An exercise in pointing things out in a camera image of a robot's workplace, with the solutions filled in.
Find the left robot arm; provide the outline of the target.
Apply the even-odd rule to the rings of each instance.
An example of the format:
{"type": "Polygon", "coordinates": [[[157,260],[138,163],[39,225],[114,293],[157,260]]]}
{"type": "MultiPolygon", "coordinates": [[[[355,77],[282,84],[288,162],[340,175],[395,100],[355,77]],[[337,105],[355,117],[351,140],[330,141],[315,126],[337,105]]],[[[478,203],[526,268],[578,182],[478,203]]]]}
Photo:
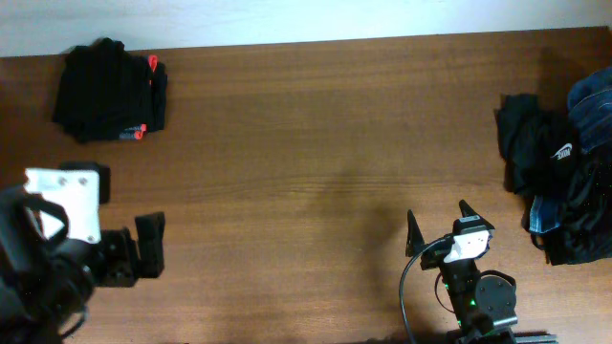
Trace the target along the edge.
{"type": "Polygon", "coordinates": [[[104,229],[111,171],[92,161],[30,167],[1,191],[1,340],[61,343],[87,321],[98,288],[132,288],[164,271],[165,216],[137,232],[104,229]]]}

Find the black garment red band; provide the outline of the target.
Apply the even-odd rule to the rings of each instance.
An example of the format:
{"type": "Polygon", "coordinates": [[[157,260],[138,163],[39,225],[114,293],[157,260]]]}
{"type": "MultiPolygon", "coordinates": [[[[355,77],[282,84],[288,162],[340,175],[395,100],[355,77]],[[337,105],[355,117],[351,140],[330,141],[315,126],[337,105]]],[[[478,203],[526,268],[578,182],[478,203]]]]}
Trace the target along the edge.
{"type": "Polygon", "coordinates": [[[165,128],[168,86],[166,67],[154,54],[138,56],[136,61],[138,65],[146,66],[145,73],[143,81],[140,76],[137,78],[139,93],[136,95],[129,121],[119,132],[119,140],[141,140],[147,134],[165,128]]]}

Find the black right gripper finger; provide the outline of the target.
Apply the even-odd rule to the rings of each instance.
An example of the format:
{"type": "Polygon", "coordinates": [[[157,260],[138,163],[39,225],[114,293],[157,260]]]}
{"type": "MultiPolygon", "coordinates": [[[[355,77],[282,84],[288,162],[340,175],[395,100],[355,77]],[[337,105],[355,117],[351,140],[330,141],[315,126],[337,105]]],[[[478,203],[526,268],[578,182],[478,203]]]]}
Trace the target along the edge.
{"type": "Polygon", "coordinates": [[[494,231],[494,226],[489,221],[487,221],[483,216],[478,214],[465,200],[461,200],[459,202],[459,208],[460,208],[463,219],[478,216],[481,222],[483,223],[483,226],[488,231],[494,231]]]}
{"type": "Polygon", "coordinates": [[[405,256],[414,257],[423,252],[426,247],[422,231],[411,209],[407,211],[407,237],[405,256]]]}

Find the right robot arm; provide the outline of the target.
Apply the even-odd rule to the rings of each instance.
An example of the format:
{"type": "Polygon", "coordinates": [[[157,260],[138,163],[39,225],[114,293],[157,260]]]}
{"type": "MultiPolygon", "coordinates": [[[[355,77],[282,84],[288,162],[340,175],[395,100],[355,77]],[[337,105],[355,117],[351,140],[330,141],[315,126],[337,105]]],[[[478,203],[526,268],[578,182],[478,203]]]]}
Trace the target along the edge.
{"type": "Polygon", "coordinates": [[[494,226],[466,201],[459,202],[461,217],[452,231],[427,243],[414,213],[407,212],[405,256],[409,258],[399,282],[399,302],[404,328],[410,342],[411,331],[404,303],[408,272],[419,263],[421,269],[438,269],[438,280],[445,284],[458,330],[450,332],[451,343],[515,343],[512,326],[517,324],[516,282],[498,270],[480,270],[476,261],[490,249],[494,226]]]}

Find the black t-shirt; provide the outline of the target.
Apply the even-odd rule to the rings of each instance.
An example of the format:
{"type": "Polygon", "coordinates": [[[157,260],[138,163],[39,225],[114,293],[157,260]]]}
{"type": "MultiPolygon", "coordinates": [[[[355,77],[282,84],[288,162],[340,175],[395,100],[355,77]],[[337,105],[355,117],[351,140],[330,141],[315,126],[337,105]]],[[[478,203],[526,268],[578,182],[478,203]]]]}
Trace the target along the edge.
{"type": "Polygon", "coordinates": [[[131,54],[108,37],[73,47],[64,59],[52,122],[79,143],[119,140],[139,93],[137,78],[143,81],[145,73],[138,56],[146,55],[131,54]]]}

